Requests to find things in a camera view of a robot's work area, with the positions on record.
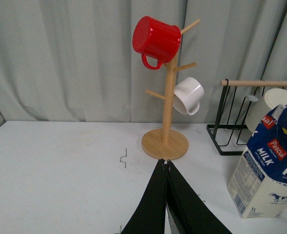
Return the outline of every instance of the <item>dish rack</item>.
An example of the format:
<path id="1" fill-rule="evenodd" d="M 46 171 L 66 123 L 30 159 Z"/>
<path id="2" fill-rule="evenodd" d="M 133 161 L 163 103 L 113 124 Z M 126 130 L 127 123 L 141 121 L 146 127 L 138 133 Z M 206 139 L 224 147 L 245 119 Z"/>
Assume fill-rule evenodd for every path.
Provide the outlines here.
<path id="1" fill-rule="evenodd" d="M 242 148 L 246 146 L 246 137 L 251 136 L 251 132 L 248 130 L 245 120 L 249 113 L 250 107 L 253 102 L 257 102 L 256 95 L 262 97 L 265 93 L 265 89 L 269 87 L 278 87 L 287 90 L 287 81 L 252 81 L 252 80 L 222 80 L 220 85 L 223 86 L 217 116 L 215 124 L 208 124 L 206 129 L 216 147 L 219 154 L 222 156 L 238 156 L 242 155 Z M 231 122 L 231 115 L 233 115 L 233 104 L 236 99 L 237 89 L 240 87 L 249 87 L 252 95 L 245 95 L 241 102 L 240 109 L 236 116 L 234 123 Z M 230 110 L 227 116 L 227 123 L 221 124 L 222 117 L 225 115 L 225 108 L 230 104 Z M 217 137 L 218 130 L 227 132 L 226 137 L 222 137 L 222 141 Z"/>

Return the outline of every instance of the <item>wooden pole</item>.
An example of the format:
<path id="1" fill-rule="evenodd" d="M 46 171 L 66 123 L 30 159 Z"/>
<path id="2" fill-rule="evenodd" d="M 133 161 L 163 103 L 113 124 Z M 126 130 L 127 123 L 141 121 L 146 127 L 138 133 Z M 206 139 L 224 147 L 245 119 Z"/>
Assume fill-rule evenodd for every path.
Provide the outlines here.
<path id="1" fill-rule="evenodd" d="M 287 81 L 263 81 L 263 80 L 222 80 L 222 86 L 256 86 L 256 87 L 287 87 Z"/>
<path id="2" fill-rule="evenodd" d="M 172 105 L 173 105 L 173 95 L 174 87 L 176 84 L 176 74 L 174 69 L 177 67 L 178 53 L 173 57 L 173 59 L 167 63 L 167 76 L 166 76 L 166 86 L 165 86 L 165 103 L 163 112 L 163 128 L 162 128 L 162 143 L 168 144 L 170 138 L 171 124 L 172 124 Z"/>

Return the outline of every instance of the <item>wooden peg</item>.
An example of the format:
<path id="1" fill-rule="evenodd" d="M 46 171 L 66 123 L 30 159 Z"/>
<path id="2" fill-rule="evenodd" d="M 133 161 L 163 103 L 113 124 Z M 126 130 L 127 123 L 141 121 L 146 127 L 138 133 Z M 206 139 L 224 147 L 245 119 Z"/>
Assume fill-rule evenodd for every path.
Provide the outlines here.
<path id="1" fill-rule="evenodd" d="M 193 28 L 194 26 L 196 26 L 201 20 L 197 19 L 196 21 L 194 21 L 193 23 L 191 23 L 190 25 L 188 25 L 187 27 L 185 27 L 184 29 L 182 29 L 180 31 L 181 34 L 184 34 L 185 32 L 189 31 L 191 28 Z"/>
<path id="2" fill-rule="evenodd" d="M 160 98 L 160 99 L 166 100 L 166 98 L 165 98 L 164 96 L 162 96 L 162 95 L 160 95 L 160 94 L 157 94 L 157 93 L 155 93 L 155 92 L 153 92 L 153 91 L 146 90 L 145 92 L 146 92 L 147 94 L 150 94 L 150 95 L 156 97 L 156 98 Z"/>
<path id="3" fill-rule="evenodd" d="M 193 63 L 187 64 L 187 65 L 181 66 L 181 67 L 175 67 L 173 69 L 173 71 L 174 72 L 178 72 L 178 71 L 181 71 L 181 70 L 184 70 L 184 69 L 188 69 L 190 67 L 195 67 L 195 66 L 196 66 L 196 62 L 193 62 Z"/>

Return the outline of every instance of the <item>gray curtain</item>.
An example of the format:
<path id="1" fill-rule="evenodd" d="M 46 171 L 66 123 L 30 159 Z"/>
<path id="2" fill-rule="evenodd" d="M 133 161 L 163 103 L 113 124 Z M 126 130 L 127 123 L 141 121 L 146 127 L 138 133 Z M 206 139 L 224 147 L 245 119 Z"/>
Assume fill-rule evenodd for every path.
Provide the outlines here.
<path id="1" fill-rule="evenodd" d="M 132 33 L 145 15 L 184 28 L 178 73 L 202 83 L 194 116 L 212 123 L 222 79 L 287 80 L 287 0 L 0 1 L 0 113 L 5 120 L 161 122 L 166 69 L 145 68 Z"/>

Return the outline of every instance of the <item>nutrition label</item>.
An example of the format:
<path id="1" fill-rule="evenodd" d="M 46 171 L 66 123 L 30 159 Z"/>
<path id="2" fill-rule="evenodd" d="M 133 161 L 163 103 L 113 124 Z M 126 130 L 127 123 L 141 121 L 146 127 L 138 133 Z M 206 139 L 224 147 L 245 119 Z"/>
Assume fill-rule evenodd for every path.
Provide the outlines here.
<path id="1" fill-rule="evenodd" d="M 253 161 L 250 153 L 245 152 L 229 184 L 229 188 L 239 191 L 235 196 L 235 203 L 240 213 L 245 211 L 263 179 L 264 175 Z"/>

